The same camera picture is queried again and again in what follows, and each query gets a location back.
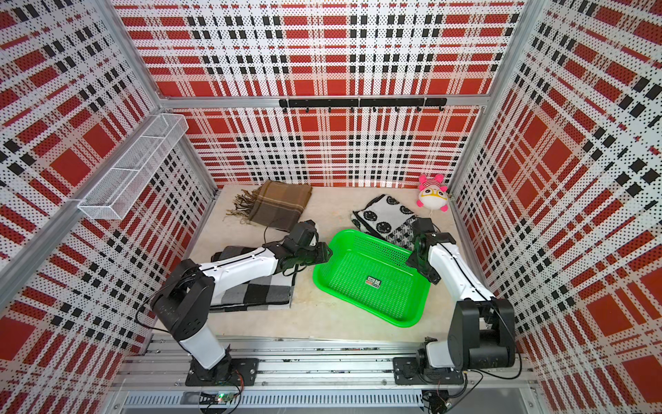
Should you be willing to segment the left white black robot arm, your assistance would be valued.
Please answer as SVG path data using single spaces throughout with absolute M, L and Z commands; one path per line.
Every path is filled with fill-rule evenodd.
M 207 324 L 213 300 L 254 279 L 324 264 L 332 255 L 329 245 L 319 240 L 315 223 L 300 222 L 282 240 L 227 259 L 204 264 L 183 260 L 150 299 L 149 307 L 165 331 L 192 356 L 193 367 L 212 371 L 231 364 L 229 350 Z

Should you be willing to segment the black white patterned scarf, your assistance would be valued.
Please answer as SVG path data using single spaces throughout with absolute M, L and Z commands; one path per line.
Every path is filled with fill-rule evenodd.
M 374 198 L 351 215 L 359 231 L 410 251 L 414 248 L 413 223 L 417 219 L 412 210 L 387 194 Z

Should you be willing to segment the grey black checkered scarf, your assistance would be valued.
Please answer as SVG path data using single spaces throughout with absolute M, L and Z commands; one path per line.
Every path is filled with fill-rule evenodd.
M 212 300 L 211 312 L 246 312 L 288 309 L 296 282 L 295 275 L 274 274 L 252 279 L 227 290 Z

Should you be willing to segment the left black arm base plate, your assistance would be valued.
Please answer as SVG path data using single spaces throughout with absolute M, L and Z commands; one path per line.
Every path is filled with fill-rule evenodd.
M 204 368 L 191 360 L 186 386 L 253 386 L 260 360 L 257 358 L 224 357 L 212 368 Z

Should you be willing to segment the green plastic basket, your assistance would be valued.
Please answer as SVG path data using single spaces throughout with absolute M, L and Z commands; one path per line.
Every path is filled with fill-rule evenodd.
M 329 243 L 328 262 L 316 265 L 318 289 L 399 328 L 421 320 L 430 282 L 406 265 L 410 251 L 354 229 Z

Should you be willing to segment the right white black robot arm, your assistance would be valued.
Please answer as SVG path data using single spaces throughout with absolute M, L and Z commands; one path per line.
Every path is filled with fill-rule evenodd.
M 454 302 L 444 341 L 427 341 L 419 351 L 424 370 L 484 371 L 515 365 L 515 310 L 498 299 L 472 272 L 455 239 L 429 218 L 413 223 L 414 250 L 406 264 L 431 284 L 443 284 Z

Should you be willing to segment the brown fringed scarf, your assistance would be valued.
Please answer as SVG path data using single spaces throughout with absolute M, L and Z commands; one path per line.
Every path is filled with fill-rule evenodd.
M 310 201 L 313 188 L 279 181 L 266 181 L 253 191 L 242 190 L 227 215 L 265 227 L 290 232 Z

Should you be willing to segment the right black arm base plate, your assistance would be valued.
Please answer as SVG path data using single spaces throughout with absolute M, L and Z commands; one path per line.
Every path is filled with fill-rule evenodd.
M 431 367 L 415 357 L 396 357 L 392 365 L 394 380 L 399 386 L 460 386 L 465 382 L 462 372 L 448 367 Z

